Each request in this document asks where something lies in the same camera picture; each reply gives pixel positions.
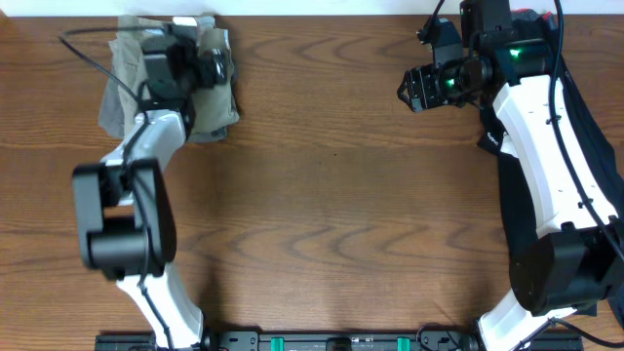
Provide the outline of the khaki beige shorts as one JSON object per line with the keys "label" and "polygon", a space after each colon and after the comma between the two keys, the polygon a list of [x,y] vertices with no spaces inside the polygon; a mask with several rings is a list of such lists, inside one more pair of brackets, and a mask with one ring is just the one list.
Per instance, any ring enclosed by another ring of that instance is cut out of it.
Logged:
{"label": "khaki beige shorts", "polygon": [[[240,115],[233,94],[232,84],[235,66],[226,29],[216,26],[215,18],[204,13],[195,18],[198,26],[198,49],[201,54],[214,50],[225,53],[227,82],[211,89],[199,89],[193,96],[196,119],[189,140],[211,142],[227,137],[227,127],[237,123]],[[154,31],[119,32],[109,42],[112,53],[111,72],[134,93],[147,78],[140,43],[154,36]],[[112,137],[122,139],[130,134],[135,125],[137,103],[113,80],[107,82],[102,98],[98,123]]]}

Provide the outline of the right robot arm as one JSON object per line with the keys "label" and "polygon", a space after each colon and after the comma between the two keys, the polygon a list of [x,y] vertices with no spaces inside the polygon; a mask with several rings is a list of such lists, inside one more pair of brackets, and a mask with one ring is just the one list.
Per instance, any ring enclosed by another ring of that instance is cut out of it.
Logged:
{"label": "right robot arm", "polygon": [[418,40],[430,64],[398,98],[413,112],[475,106],[480,146],[497,157],[510,290],[475,328],[421,329],[424,350],[579,350],[569,321],[623,287],[623,180],[563,57],[561,10],[464,1],[460,21],[431,15]]}

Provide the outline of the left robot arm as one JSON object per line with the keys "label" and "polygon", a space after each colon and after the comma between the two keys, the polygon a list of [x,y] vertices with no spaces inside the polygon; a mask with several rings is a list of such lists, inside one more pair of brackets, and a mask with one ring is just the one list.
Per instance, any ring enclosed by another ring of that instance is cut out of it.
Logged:
{"label": "left robot arm", "polygon": [[97,350],[217,350],[178,275],[176,225],[163,179],[189,141],[197,114],[193,94],[227,81],[226,55],[199,51],[200,26],[175,18],[146,27],[140,44],[146,77],[119,86],[136,103],[130,133],[99,162],[72,174],[83,264],[116,283],[139,308],[151,332],[105,332]]}

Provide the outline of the folded grey shorts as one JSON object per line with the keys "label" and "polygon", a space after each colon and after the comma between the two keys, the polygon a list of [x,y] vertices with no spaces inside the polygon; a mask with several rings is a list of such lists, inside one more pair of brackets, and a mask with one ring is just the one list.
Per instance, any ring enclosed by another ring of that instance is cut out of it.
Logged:
{"label": "folded grey shorts", "polygon": [[[236,73],[229,73],[227,82],[212,88],[197,89],[192,95],[196,118],[189,137],[190,142],[213,142],[227,137],[227,129],[236,124],[240,115],[233,95],[232,81]],[[131,102],[123,105],[116,85],[109,80],[102,98],[98,124],[115,138],[122,139],[132,128],[133,117],[126,117],[124,109],[135,111]]]}

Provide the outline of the white cloth piece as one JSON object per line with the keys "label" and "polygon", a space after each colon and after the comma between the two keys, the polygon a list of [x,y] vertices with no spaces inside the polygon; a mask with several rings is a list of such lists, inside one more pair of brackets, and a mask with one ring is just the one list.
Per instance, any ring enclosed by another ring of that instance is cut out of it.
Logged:
{"label": "white cloth piece", "polygon": [[516,159],[519,158],[516,147],[512,141],[512,139],[510,138],[509,134],[507,132],[503,133],[503,138],[501,141],[501,147],[500,147],[500,153],[501,154],[506,154],[506,155],[510,155]]}

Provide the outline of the black garment with red trim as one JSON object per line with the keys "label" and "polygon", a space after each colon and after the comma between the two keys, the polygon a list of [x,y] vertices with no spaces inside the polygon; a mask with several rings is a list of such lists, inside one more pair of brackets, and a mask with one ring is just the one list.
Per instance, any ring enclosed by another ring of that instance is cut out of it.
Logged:
{"label": "black garment with red trim", "polygon": [[512,139],[519,158],[498,151],[503,227],[512,258],[512,292],[531,317],[572,310],[594,315],[603,299],[622,302],[622,254],[603,231],[623,243],[623,179],[615,154],[569,74],[558,68],[560,128],[574,138],[565,149],[592,206],[586,208],[555,142],[547,108],[549,76],[506,87],[490,110]]}

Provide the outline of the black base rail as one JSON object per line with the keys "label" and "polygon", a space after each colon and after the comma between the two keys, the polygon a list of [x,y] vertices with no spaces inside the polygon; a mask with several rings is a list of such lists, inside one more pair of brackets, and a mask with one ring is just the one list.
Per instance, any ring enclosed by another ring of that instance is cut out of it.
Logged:
{"label": "black base rail", "polygon": [[[167,350],[157,346],[154,335],[121,334],[96,336],[94,350]],[[419,334],[321,334],[258,333],[231,331],[213,336],[203,344],[176,350],[219,351],[417,351],[417,350],[485,350],[476,336],[457,331],[429,330]],[[580,336],[566,332],[547,332],[520,350],[582,351]]]}

